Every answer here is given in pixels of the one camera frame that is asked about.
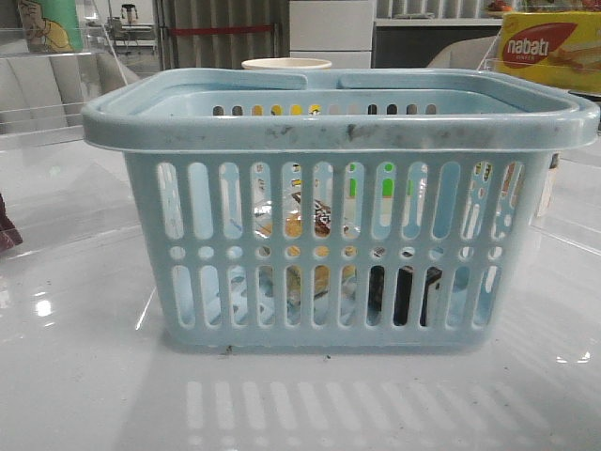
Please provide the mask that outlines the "dark kitchen counter cabinet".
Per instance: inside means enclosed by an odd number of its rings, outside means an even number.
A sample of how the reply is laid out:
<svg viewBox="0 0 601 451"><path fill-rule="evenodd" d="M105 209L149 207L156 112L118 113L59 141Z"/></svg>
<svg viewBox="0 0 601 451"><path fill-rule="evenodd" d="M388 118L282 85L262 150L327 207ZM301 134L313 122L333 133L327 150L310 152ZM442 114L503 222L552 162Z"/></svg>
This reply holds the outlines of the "dark kitchen counter cabinet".
<svg viewBox="0 0 601 451"><path fill-rule="evenodd" d="M448 45L496 35L500 19L376 19L373 68L422 68Z"/></svg>

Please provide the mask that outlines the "white refrigerator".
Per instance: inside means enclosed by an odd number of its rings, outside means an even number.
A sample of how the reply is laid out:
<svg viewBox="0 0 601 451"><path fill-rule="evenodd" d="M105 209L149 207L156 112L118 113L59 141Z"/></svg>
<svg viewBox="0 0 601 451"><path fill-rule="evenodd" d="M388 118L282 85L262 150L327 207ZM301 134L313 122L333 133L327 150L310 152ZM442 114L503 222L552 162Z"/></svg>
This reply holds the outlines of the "white refrigerator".
<svg viewBox="0 0 601 451"><path fill-rule="evenodd" d="M372 66L375 1L291 1L289 54L332 62L335 69Z"/></svg>

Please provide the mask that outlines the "red peanut snack bag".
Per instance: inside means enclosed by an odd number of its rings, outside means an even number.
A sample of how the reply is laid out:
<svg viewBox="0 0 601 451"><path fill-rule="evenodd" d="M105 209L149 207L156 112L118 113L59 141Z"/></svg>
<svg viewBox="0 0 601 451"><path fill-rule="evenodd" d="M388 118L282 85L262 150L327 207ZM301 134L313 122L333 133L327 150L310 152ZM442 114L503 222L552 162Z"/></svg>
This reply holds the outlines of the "red peanut snack bag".
<svg viewBox="0 0 601 451"><path fill-rule="evenodd" d="M1 252L5 252L22 243L23 238L16 226L8 218L4 198L0 195L0 250Z"/></svg>

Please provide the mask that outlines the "light blue plastic basket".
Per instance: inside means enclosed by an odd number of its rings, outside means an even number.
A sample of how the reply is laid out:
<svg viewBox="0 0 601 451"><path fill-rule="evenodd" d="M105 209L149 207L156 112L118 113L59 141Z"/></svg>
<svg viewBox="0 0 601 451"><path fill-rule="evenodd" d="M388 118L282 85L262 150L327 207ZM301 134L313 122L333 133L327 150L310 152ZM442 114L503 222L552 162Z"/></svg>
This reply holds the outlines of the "light blue plastic basket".
<svg viewBox="0 0 601 451"><path fill-rule="evenodd" d="M474 70L168 70L83 109L85 140L123 154L172 337L201 346L472 347L516 271L552 156L593 111L564 91ZM331 206L331 235L287 239L283 196ZM273 234L254 233L270 200ZM316 265L331 292L314 300ZM287 305L285 269L307 285ZM341 292L357 269L356 297ZM386 272L368 323L372 267ZM414 269L408 321L396 275ZM430 267L442 271L420 325Z"/></svg>

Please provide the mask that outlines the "plate of fruit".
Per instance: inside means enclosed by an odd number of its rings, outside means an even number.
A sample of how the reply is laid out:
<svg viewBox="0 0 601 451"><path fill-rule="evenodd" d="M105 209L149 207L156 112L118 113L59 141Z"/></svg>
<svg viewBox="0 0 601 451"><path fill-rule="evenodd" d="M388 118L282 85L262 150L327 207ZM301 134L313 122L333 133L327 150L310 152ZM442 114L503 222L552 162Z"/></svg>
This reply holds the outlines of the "plate of fruit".
<svg viewBox="0 0 601 451"><path fill-rule="evenodd" d="M511 4L507 3L504 0L493 0L493 1L490 1L485 6L485 11L488 14L502 14L502 13L510 12L512 10L513 10L513 7L511 6Z"/></svg>

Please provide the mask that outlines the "yellow nabati wafer box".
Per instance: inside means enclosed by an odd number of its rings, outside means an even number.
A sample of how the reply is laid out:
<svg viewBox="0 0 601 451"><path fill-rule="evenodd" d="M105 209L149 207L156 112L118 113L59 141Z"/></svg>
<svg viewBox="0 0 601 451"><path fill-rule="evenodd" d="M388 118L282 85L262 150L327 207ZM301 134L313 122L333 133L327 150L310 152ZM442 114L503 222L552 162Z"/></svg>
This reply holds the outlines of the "yellow nabati wafer box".
<svg viewBox="0 0 601 451"><path fill-rule="evenodd" d="M502 19L495 70L535 83L600 93L600 14L510 12Z"/></svg>

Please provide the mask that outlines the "black tissue pack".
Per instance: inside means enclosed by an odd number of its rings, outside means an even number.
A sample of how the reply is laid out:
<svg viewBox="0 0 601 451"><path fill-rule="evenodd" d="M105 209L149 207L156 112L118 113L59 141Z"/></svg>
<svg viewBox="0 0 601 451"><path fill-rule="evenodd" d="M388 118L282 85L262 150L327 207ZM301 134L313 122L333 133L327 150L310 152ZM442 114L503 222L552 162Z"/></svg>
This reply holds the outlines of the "black tissue pack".
<svg viewBox="0 0 601 451"><path fill-rule="evenodd" d="M396 275L393 309L394 325L405 325L408 321L413 273L414 269L412 267L405 266L399 269ZM427 270L420 315L421 326L426 327L434 316L435 303L439 298L441 278L442 271L439 268L430 267ZM372 325L379 322L385 279L386 272L382 266L371 268L368 290L368 323Z"/></svg>

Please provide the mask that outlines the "packaged bread slice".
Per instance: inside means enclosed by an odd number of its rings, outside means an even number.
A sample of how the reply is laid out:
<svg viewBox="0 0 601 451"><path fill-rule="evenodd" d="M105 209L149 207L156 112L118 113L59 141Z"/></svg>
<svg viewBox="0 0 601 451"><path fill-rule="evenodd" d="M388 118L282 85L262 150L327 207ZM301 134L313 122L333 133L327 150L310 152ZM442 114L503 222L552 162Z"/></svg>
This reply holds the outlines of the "packaged bread slice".
<svg viewBox="0 0 601 451"><path fill-rule="evenodd" d="M283 230L287 239L299 239L305 231L311 231L312 238L326 239L331 235L331 206L321 198L313 199L312 214L302 213L302 193L300 186L293 186L283 196ZM266 239L273 234L273 211L270 200L259 200L254 205L254 233ZM311 288L314 300L325 298L332 287L331 269L323 264L316 265ZM355 265L346 265L342 269L341 292L347 302L356 297L357 269ZM302 281L302 270L298 265L285 269L285 296L287 305L301 306L301 297L307 285Z"/></svg>

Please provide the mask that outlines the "clear acrylic display shelf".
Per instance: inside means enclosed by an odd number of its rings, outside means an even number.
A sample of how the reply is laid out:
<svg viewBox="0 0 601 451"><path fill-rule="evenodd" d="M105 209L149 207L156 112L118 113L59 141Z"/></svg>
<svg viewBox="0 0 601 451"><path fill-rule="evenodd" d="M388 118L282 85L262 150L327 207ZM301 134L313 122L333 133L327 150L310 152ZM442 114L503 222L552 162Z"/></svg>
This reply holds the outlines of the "clear acrylic display shelf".
<svg viewBox="0 0 601 451"><path fill-rule="evenodd" d="M68 142L82 135L88 101L137 81L118 59L95 1L74 1L84 48L28 50L18 1L1 4L1 149Z"/></svg>

